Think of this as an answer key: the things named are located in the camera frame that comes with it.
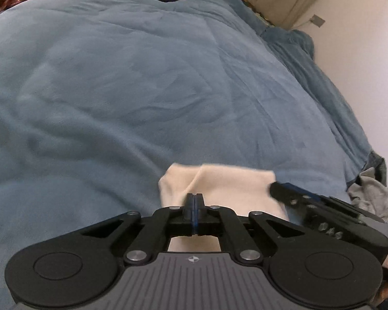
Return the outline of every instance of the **beige towel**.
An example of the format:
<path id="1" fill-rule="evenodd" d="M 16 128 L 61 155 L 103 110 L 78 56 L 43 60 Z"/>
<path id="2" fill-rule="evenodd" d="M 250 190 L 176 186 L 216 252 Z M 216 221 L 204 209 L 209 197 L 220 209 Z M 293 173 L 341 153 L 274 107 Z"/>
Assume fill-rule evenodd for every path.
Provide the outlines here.
<path id="1" fill-rule="evenodd" d="M 166 206 L 183 206 L 188 193 L 202 193 L 207 206 L 229 207 L 237 215 L 247 216 L 250 211 L 264 211 L 287 219 L 284 206 L 270 197 L 269 186 L 275 174 L 238 166 L 203 164 L 184 166 L 172 164 L 159 180 L 161 203 Z M 208 252 L 219 251 L 214 237 L 173 238 L 169 251 Z"/>

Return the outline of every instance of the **bed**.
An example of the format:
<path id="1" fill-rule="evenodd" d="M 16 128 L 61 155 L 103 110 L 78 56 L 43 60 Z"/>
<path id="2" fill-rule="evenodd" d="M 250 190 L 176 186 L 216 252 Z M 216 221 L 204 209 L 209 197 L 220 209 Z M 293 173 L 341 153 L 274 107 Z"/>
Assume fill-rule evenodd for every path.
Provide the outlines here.
<path id="1" fill-rule="evenodd" d="M 29 0 L 0 15 L 0 310 L 7 260 L 160 207 L 173 162 L 273 170 L 349 202 L 371 152 L 309 36 L 241 0 Z"/>

